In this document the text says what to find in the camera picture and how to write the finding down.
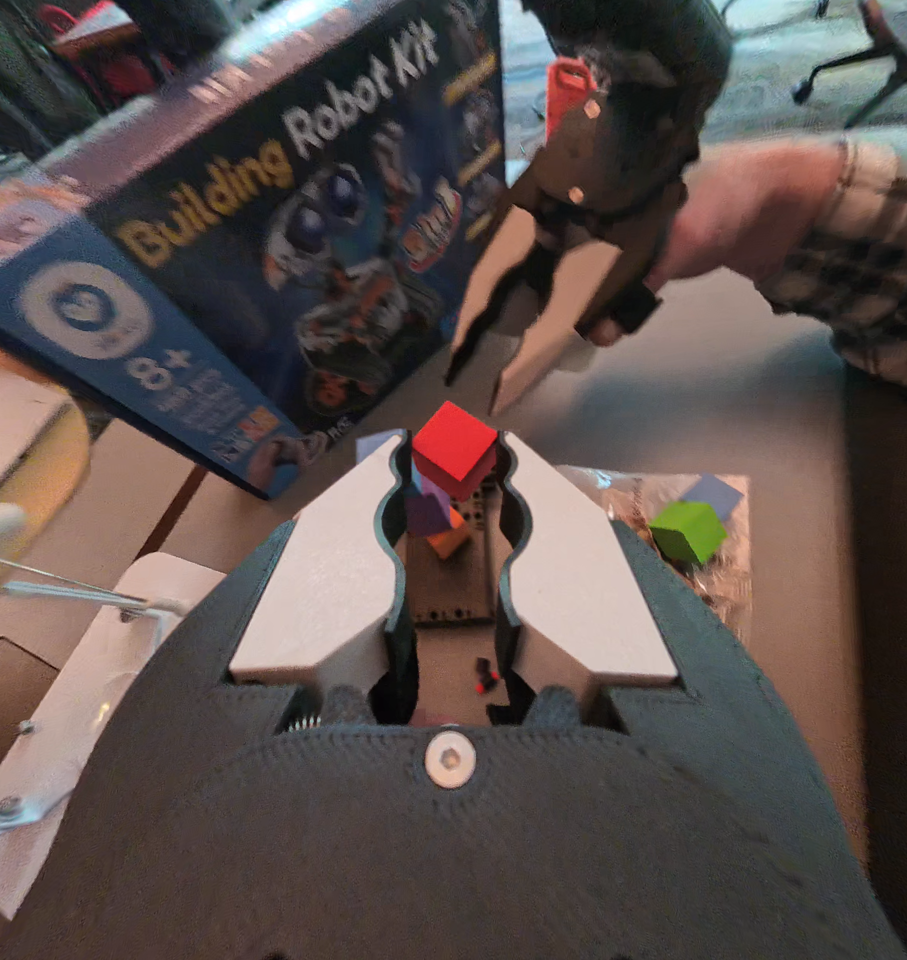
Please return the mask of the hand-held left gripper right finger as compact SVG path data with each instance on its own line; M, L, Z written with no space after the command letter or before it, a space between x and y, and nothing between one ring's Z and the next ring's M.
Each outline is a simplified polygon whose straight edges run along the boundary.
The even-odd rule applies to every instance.
M608 688L675 687L678 667L604 508L510 431L497 438L495 479L510 548L495 622L509 722L549 689L585 718Z

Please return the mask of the blue toy robot box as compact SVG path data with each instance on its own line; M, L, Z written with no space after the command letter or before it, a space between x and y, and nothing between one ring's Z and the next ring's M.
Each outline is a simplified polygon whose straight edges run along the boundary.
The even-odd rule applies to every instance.
M497 2L285 2L0 188L0 348L277 498L452 337Z

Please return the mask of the orange plastic container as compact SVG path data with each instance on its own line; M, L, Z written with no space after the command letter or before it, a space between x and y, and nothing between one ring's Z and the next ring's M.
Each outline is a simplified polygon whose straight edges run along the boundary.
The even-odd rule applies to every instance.
M549 141L569 110L582 107L597 89L580 58L557 56L546 68L544 141Z

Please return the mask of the person's right hand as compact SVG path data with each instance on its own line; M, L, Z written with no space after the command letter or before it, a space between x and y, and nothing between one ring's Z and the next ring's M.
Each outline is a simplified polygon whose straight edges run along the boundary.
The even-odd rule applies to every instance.
M846 138L782 138L706 150L687 174L687 201L644 288L658 295L671 282L726 269L751 282L775 313L791 313L768 287L835 206L850 149Z

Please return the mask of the green foam cube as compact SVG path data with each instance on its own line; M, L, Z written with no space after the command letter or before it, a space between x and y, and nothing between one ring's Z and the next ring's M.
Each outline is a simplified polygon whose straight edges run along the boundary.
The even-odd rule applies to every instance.
M655 545L671 561L702 566L721 549L728 534L707 502L677 500L647 522Z

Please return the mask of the white book stand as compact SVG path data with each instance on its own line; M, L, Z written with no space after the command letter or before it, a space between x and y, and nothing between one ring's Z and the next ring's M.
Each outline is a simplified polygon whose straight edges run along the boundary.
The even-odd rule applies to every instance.
M139 558L111 590L11 585L10 592L98 607L0 762L0 916L13 919L44 866L68 802L124 695L159 646L224 579L166 553Z

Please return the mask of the blue foam cube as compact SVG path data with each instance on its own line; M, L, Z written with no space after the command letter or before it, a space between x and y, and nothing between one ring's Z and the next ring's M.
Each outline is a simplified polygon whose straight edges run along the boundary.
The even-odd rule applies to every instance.
M399 438L403 441L406 434L407 432L403 429L390 429L358 438L354 443L354 463L359 465L364 462L367 457L391 439Z
M681 493L677 500L683 503L699 503L711 507L717 519L726 523L741 504L745 494L721 477L703 473Z

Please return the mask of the person's right forearm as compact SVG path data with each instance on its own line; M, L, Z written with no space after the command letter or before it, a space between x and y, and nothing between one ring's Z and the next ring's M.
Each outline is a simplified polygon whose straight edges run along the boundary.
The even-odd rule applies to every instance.
M830 197L756 289L775 313L831 330L849 366L907 390L907 153L848 136L837 146Z

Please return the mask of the orange foam cube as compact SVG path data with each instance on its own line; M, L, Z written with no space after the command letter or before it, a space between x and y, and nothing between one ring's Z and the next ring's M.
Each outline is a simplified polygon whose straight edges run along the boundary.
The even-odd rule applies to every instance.
M460 523L459 525L450 526L444 531L428 535L425 541L437 558L441 562L444 562L452 558L460 548L468 544L471 538L472 531L469 525Z

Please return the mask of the black office chair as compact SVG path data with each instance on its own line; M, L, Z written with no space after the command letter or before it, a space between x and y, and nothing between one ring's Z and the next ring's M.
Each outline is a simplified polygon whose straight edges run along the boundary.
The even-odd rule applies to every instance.
M792 102L798 107L804 106L821 73L890 61L891 69L884 85L845 120L844 131L862 126L895 93L907 88L907 1L857 1L855 6L870 46L814 66L791 90Z

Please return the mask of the clear bag of building parts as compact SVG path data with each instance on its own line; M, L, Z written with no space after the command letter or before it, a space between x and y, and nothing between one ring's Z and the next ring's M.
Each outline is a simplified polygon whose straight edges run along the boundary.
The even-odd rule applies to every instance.
M746 475L721 474L719 480L739 493L722 522L724 542L702 565L668 558L655 543L649 522L700 480L694 473L618 472L557 465L557 470L596 503L611 520L632 529L712 609L744 646L749 646L752 616L750 481Z

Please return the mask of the black perforated building plate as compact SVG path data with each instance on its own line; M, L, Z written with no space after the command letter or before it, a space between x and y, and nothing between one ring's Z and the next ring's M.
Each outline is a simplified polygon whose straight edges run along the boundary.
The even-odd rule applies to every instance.
M424 537L404 545L406 601L418 629L490 625L495 619L493 547L490 522L497 506L492 475L468 501L452 501L463 521L465 540L441 558Z

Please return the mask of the white instruction booklet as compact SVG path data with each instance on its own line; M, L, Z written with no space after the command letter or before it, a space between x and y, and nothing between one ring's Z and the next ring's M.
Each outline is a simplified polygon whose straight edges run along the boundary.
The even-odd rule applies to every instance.
M61 390L0 367L0 487L67 410Z

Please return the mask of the red foam cube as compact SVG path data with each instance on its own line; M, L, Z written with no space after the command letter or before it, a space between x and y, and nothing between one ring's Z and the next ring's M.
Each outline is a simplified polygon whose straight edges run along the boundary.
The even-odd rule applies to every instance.
M465 501L494 470L498 432L445 401L412 439L418 473L451 499Z

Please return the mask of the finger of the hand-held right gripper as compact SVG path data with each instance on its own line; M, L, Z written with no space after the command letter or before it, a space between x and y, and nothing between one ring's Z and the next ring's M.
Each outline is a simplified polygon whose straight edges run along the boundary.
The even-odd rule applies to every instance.
M534 216L512 205L475 264L464 294L444 383L455 384L485 334L500 320L516 286L525 278L525 263L536 242Z
M604 242L587 242L564 253L543 307L526 282L509 295L495 336L512 351L495 378L491 417L505 414L572 355L590 353L589 346L580 346L578 323L622 253Z

